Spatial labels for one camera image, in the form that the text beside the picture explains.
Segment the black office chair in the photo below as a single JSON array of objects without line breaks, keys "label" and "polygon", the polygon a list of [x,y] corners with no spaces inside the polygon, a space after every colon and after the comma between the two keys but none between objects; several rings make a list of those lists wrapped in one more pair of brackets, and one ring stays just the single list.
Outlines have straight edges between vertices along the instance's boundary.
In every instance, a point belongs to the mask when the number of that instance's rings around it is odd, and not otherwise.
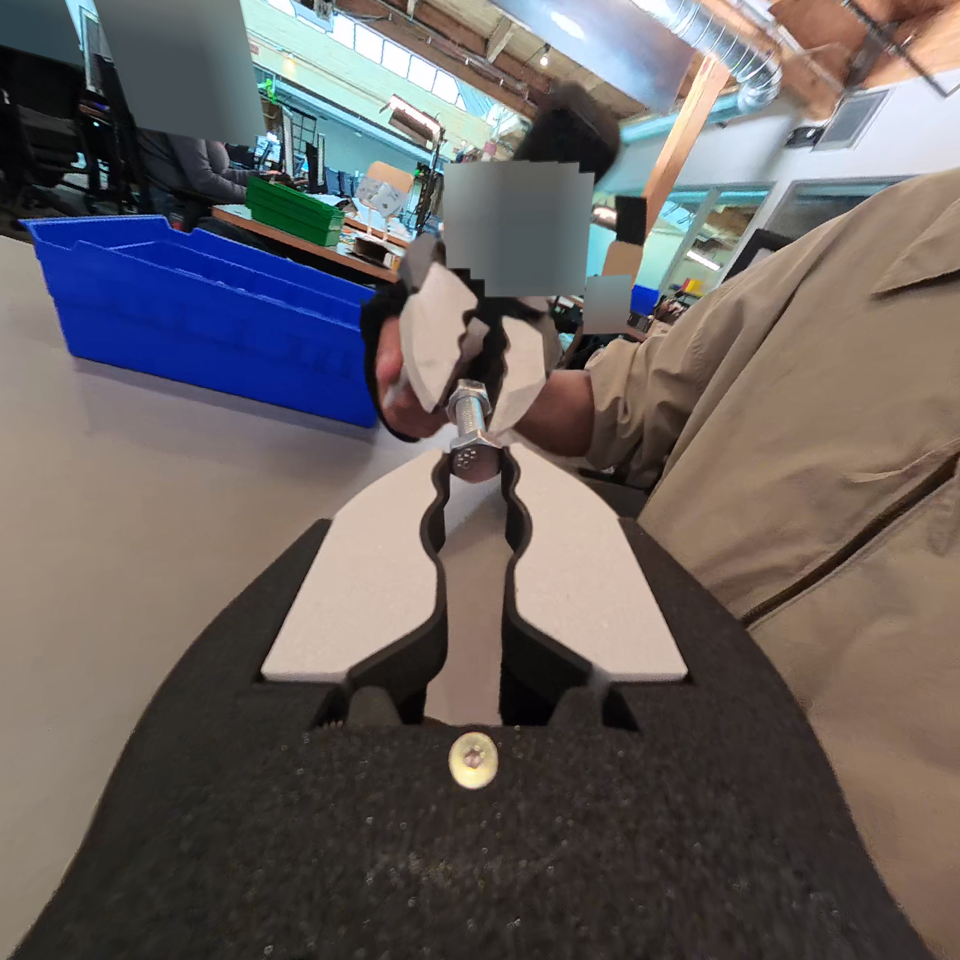
[{"label": "black office chair", "polygon": [[621,519],[635,521],[649,499],[646,489],[626,484],[614,473],[581,467],[577,475]]},{"label": "black office chair", "polygon": [[2,208],[13,216],[137,212],[109,105],[82,65],[1,48]]}]

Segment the silver ventilation duct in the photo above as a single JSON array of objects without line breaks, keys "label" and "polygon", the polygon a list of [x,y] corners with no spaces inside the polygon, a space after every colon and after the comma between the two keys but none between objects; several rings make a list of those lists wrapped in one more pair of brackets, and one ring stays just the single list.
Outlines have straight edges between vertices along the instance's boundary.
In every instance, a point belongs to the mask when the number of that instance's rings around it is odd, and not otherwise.
[{"label": "silver ventilation duct", "polygon": [[779,55],[742,38],[694,1],[494,1],[493,6],[605,83],[656,114],[669,112],[694,53],[723,66],[739,108],[776,99]]}]

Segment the stack of green bins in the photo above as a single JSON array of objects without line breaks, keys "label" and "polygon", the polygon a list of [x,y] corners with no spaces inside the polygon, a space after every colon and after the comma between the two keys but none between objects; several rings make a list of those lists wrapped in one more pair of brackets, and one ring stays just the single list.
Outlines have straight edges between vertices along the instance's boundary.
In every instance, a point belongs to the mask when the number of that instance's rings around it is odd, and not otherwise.
[{"label": "stack of green bins", "polygon": [[341,241],[344,211],[293,187],[251,178],[246,206],[254,221],[317,246],[335,248]]}]

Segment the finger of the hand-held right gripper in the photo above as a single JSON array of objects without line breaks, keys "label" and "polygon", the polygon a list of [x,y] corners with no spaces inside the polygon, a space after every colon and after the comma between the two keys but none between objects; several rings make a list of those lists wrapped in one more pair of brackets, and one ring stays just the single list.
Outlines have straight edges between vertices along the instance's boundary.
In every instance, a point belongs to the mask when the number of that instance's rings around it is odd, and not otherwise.
[{"label": "finger of the hand-held right gripper", "polygon": [[489,432],[502,437],[519,426],[546,387],[562,355],[555,322],[548,315],[535,320],[504,317],[506,336],[503,376],[493,404]]},{"label": "finger of the hand-held right gripper", "polygon": [[418,291],[406,300],[399,318],[402,371],[426,412],[448,394],[478,305],[471,287],[443,265],[431,265]]}]

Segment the light panel on stand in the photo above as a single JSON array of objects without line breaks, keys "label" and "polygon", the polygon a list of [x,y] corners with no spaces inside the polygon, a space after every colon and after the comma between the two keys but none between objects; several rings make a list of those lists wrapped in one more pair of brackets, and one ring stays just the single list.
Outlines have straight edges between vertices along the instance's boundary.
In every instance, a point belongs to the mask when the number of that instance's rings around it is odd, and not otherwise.
[{"label": "light panel on stand", "polygon": [[413,104],[393,94],[381,109],[381,114],[390,114],[390,126],[402,131],[405,136],[425,150],[438,149],[446,138],[446,129],[434,117],[416,108]]}]

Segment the steel hex bolt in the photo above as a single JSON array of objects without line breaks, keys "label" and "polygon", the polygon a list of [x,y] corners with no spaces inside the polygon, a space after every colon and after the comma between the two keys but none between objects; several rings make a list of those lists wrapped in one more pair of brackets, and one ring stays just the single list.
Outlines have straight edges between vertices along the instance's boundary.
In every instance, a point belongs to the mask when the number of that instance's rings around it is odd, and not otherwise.
[{"label": "steel hex bolt", "polygon": [[457,435],[449,447],[450,473],[467,483],[484,483],[498,476],[501,447],[486,431],[482,407],[464,399],[455,407]]}]

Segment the person's right hand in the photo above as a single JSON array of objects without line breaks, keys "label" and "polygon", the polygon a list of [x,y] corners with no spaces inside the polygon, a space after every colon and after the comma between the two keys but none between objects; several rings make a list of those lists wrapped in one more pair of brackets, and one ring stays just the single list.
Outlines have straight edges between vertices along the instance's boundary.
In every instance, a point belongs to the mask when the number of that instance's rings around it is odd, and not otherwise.
[{"label": "person's right hand", "polygon": [[[426,412],[414,391],[397,387],[403,366],[400,320],[388,318],[379,332],[374,361],[378,401],[386,426],[414,442],[433,437],[448,424],[445,413]],[[583,370],[553,372],[513,433],[549,454],[582,458],[594,428],[594,395]]]}]

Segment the steel hex nut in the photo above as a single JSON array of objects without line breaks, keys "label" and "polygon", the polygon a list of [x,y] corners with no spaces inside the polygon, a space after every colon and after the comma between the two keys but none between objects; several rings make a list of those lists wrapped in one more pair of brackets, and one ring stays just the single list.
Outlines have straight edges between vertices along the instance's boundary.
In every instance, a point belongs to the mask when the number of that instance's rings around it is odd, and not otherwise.
[{"label": "steel hex nut", "polygon": [[453,385],[446,402],[446,413],[451,423],[478,424],[463,429],[483,429],[492,412],[488,393],[482,382],[460,378]]}]

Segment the wooden table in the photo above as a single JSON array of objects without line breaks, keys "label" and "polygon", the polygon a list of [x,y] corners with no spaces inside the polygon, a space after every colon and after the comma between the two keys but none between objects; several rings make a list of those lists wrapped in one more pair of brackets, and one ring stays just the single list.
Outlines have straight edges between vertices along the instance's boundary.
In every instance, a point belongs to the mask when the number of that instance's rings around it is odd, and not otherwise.
[{"label": "wooden table", "polygon": [[217,221],[241,229],[248,234],[270,239],[284,247],[296,249],[314,258],[335,263],[340,267],[363,274],[379,282],[395,282],[399,279],[399,272],[395,268],[393,260],[390,260],[390,263],[386,266],[369,262],[356,255],[354,249],[344,242],[339,242],[336,246],[314,244],[287,231],[253,219],[245,206],[236,204],[214,206],[211,213]]}]

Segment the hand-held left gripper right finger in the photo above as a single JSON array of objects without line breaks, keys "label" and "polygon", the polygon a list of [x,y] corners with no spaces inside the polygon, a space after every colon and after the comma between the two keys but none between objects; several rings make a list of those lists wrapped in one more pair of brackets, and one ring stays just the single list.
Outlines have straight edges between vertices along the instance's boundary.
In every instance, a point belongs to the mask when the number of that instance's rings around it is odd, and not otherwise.
[{"label": "hand-held left gripper right finger", "polygon": [[511,556],[501,617],[501,718],[547,721],[585,688],[676,685],[689,667],[618,513],[523,444],[503,451]]}]

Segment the wall vent grille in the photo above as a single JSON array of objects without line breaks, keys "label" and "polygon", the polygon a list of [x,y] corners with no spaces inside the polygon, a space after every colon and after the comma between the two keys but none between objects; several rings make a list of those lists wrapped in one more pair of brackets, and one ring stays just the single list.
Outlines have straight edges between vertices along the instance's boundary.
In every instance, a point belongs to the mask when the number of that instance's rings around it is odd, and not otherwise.
[{"label": "wall vent grille", "polygon": [[854,149],[889,99],[889,88],[856,92],[839,102],[812,148],[814,153]]}]

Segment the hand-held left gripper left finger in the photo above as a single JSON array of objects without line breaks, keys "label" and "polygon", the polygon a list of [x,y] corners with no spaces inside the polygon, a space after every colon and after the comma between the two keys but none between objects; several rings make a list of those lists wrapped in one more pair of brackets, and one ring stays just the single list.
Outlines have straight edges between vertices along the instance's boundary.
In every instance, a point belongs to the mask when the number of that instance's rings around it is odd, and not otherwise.
[{"label": "hand-held left gripper left finger", "polygon": [[338,510],[262,663],[262,680],[326,685],[347,698],[376,688],[400,720],[424,720],[427,689],[449,653],[440,557],[449,498],[449,456],[428,449]]}]

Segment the white tagged cube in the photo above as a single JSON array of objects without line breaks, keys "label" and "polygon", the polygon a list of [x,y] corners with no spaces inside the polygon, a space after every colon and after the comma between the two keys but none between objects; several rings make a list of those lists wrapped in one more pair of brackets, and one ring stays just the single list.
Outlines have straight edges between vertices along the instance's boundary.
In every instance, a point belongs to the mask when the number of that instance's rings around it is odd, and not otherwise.
[{"label": "white tagged cube", "polygon": [[359,183],[354,199],[360,207],[375,212],[388,221],[405,206],[407,192],[385,180],[365,175]]}]

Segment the blue plastic bin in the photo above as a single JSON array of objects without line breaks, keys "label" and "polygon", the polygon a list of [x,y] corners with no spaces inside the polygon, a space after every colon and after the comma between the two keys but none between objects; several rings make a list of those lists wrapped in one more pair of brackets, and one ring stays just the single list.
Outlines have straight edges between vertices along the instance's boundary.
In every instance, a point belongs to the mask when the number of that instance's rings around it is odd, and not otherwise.
[{"label": "blue plastic bin", "polygon": [[73,357],[375,426],[367,288],[161,215],[21,224]]}]

